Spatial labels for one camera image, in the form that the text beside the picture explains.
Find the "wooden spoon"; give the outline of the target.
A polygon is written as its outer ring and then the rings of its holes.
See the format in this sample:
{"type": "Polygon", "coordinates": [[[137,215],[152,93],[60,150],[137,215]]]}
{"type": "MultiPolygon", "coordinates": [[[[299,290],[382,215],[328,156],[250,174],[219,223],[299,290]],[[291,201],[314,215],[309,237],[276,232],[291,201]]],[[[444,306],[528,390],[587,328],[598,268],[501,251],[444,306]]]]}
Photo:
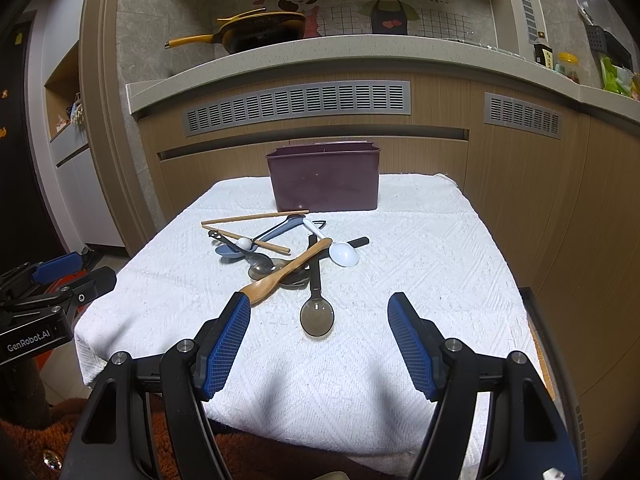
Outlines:
{"type": "Polygon", "coordinates": [[[329,237],[319,240],[318,243],[308,248],[306,252],[303,252],[297,258],[291,260],[280,270],[272,272],[265,278],[241,288],[240,293],[247,296],[252,307],[256,306],[256,304],[267,299],[278,288],[280,281],[304,266],[311,258],[318,255],[319,252],[329,248],[331,244],[332,240],[329,237]]]}

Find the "metal spoon smiley handle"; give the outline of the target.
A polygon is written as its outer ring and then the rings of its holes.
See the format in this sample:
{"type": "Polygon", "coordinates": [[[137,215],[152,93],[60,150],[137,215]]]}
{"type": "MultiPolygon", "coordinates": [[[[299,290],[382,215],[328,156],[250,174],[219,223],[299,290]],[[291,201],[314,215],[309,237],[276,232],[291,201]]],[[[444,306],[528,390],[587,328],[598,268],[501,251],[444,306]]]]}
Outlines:
{"type": "Polygon", "coordinates": [[[217,243],[215,252],[226,260],[244,259],[248,263],[248,276],[252,280],[260,280],[277,270],[274,262],[260,252],[253,252],[233,243],[218,231],[209,231],[208,236],[217,243]]]}

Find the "white ball-end stirrer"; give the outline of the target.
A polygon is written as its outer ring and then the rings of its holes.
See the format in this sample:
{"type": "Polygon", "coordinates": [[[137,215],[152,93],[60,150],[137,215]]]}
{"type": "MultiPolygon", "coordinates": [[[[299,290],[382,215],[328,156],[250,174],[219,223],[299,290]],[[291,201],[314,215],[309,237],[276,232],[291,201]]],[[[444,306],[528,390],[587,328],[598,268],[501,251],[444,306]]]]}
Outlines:
{"type": "Polygon", "coordinates": [[[251,250],[253,247],[253,242],[247,237],[239,237],[235,241],[235,244],[237,244],[239,248],[242,248],[243,250],[251,250]]]}

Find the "dark translucent plastic spoon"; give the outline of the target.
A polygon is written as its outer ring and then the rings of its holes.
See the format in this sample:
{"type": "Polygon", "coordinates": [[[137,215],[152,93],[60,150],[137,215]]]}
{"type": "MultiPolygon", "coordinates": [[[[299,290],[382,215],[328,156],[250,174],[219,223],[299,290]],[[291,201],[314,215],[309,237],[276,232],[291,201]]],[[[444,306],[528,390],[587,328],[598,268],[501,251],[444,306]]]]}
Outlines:
{"type": "Polygon", "coordinates": [[[299,322],[305,334],[311,338],[323,338],[334,325],[334,310],[328,300],[322,297],[321,275],[316,257],[311,258],[310,297],[300,308],[299,322]]]}

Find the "wooden chopstick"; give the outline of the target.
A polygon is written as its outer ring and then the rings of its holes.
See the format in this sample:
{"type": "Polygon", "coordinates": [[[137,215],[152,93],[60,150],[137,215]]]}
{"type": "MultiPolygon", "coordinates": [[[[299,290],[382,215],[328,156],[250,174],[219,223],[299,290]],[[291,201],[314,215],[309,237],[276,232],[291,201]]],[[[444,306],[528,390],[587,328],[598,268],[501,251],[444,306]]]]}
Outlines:
{"type": "Polygon", "coordinates": [[[228,232],[219,228],[214,228],[213,226],[203,226],[203,229],[206,229],[207,231],[219,232],[223,236],[229,237],[232,240],[240,240],[242,242],[241,246],[245,249],[256,246],[271,250],[272,252],[276,252],[280,255],[289,255],[291,253],[291,249],[288,247],[271,244],[268,242],[264,242],[263,240],[253,240],[252,238],[248,238],[244,235],[228,232]]]}
{"type": "Polygon", "coordinates": [[[242,216],[224,217],[212,220],[201,221],[201,226],[213,226],[219,223],[231,223],[239,221],[250,221],[258,219],[280,218],[288,216],[297,216],[298,214],[309,214],[308,209],[277,211],[277,212],[264,212],[263,214],[243,214],[242,216]]]}

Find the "white plastic spoon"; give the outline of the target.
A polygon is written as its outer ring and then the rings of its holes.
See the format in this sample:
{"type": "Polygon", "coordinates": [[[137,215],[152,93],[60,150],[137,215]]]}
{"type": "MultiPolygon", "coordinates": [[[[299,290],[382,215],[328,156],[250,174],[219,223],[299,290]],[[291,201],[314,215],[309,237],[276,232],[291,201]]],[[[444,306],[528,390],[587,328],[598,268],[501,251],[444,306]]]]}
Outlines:
{"type": "MultiPolygon", "coordinates": [[[[328,239],[328,237],[321,232],[318,226],[306,217],[303,218],[303,225],[309,232],[318,237],[319,240],[328,239]]],[[[343,268],[352,268],[359,263],[359,256],[356,249],[346,242],[332,242],[329,244],[329,255],[335,264],[342,266],[343,268]]]]}

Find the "white textured table cloth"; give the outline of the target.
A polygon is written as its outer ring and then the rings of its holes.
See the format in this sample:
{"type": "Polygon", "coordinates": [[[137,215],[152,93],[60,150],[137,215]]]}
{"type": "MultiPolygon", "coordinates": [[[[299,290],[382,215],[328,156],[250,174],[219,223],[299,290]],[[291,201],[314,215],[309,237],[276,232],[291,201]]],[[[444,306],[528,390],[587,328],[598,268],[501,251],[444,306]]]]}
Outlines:
{"type": "MultiPolygon", "coordinates": [[[[75,328],[79,366],[93,382],[114,353],[165,352],[216,318],[252,274],[228,262],[202,221],[247,214],[269,228],[270,181],[221,181],[172,220],[96,300],[75,328]]],[[[209,418],[272,440],[339,452],[374,470],[408,474],[434,406],[413,387],[387,322],[403,292],[422,318],[478,353],[534,358],[534,336],[514,277],[454,180],[398,174],[380,180],[371,211],[330,212],[324,234],[363,238],[356,266],[320,262],[296,289],[254,307],[209,418]]]]}

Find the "purple utensil holder box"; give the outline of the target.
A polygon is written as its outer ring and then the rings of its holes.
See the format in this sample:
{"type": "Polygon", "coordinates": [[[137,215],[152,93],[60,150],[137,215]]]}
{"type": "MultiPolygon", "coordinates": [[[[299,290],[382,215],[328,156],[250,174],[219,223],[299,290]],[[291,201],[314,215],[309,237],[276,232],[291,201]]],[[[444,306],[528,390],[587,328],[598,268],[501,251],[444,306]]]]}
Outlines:
{"type": "Polygon", "coordinates": [[[370,141],[292,144],[266,156],[280,211],[337,212],[378,206],[380,149],[370,141]]]}

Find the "small grey vent grille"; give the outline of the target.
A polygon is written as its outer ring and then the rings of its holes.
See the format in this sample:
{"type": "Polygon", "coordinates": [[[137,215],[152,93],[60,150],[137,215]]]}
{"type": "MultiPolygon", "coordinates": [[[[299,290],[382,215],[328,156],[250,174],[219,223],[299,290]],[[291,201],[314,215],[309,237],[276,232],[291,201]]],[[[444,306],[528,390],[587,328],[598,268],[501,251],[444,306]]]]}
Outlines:
{"type": "Polygon", "coordinates": [[[486,92],[484,123],[559,139],[562,115],[531,102],[486,92]]]}

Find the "long grey vent grille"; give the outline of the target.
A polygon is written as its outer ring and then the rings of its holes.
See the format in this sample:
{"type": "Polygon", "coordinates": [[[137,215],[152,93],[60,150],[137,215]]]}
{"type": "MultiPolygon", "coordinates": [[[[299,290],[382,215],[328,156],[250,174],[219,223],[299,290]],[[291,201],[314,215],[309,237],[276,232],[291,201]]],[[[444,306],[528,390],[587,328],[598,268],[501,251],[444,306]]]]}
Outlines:
{"type": "Polygon", "coordinates": [[[213,100],[182,114],[186,136],[276,120],[338,115],[409,115],[405,80],[343,80],[291,84],[213,100]]]}

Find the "grey stone countertop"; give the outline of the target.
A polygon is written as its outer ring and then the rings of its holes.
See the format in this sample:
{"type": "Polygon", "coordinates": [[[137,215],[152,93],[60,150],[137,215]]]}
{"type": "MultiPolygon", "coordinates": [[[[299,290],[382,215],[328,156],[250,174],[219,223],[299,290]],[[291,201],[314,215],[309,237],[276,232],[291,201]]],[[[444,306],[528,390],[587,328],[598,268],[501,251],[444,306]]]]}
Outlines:
{"type": "Polygon", "coordinates": [[[376,72],[397,66],[410,70],[441,68],[445,74],[487,79],[524,90],[533,88],[566,102],[583,105],[588,113],[613,116],[639,125],[639,103],[570,79],[509,52],[464,42],[415,36],[329,36],[273,44],[200,64],[165,79],[126,85],[128,113],[137,114],[180,94],[242,76],[302,67],[376,72]]]}

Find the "yellow frying pan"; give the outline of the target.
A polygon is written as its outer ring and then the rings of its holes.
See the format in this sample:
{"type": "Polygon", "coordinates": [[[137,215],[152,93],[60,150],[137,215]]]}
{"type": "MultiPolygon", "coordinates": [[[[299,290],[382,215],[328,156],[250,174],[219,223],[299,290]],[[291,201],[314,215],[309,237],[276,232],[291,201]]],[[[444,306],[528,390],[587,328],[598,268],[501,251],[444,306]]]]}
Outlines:
{"type": "Polygon", "coordinates": [[[229,54],[303,39],[306,15],[291,11],[268,11],[258,8],[218,18],[218,30],[213,34],[196,35],[168,40],[166,49],[187,44],[221,44],[229,54]]]}

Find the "dark sauce bottle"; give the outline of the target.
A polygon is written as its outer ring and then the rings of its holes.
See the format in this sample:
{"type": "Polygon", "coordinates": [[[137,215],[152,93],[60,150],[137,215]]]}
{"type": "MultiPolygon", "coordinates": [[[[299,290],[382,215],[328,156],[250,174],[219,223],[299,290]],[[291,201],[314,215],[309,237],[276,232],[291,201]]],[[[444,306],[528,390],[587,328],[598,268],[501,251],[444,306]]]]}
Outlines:
{"type": "Polygon", "coordinates": [[[549,70],[553,68],[553,52],[552,49],[548,45],[548,41],[546,39],[546,35],[542,30],[538,30],[537,37],[533,43],[534,46],[534,55],[535,61],[547,67],[549,70]]]}

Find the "green packaged goods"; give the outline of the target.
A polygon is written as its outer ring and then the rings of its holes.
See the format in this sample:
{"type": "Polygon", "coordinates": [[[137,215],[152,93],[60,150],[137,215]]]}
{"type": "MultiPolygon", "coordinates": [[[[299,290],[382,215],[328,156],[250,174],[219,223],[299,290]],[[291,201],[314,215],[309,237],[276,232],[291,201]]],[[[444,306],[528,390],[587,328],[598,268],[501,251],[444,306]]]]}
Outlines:
{"type": "Polygon", "coordinates": [[[640,100],[640,75],[628,68],[615,65],[607,55],[600,56],[603,89],[640,100]]]}

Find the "black hanging rack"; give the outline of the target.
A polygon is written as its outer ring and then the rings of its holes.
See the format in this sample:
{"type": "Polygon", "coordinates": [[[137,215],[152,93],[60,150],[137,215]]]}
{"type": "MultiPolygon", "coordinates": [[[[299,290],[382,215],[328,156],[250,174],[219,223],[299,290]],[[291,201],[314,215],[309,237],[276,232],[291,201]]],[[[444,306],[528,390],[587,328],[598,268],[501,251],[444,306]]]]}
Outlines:
{"type": "Polygon", "coordinates": [[[625,67],[627,70],[634,70],[631,53],[623,46],[620,40],[612,32],[608,32],[593,21],[584,2],[576,1],[576,3],[580,16],[585,22],[590,49],[594,52],[606,54],[617,66],[625,67]]]}

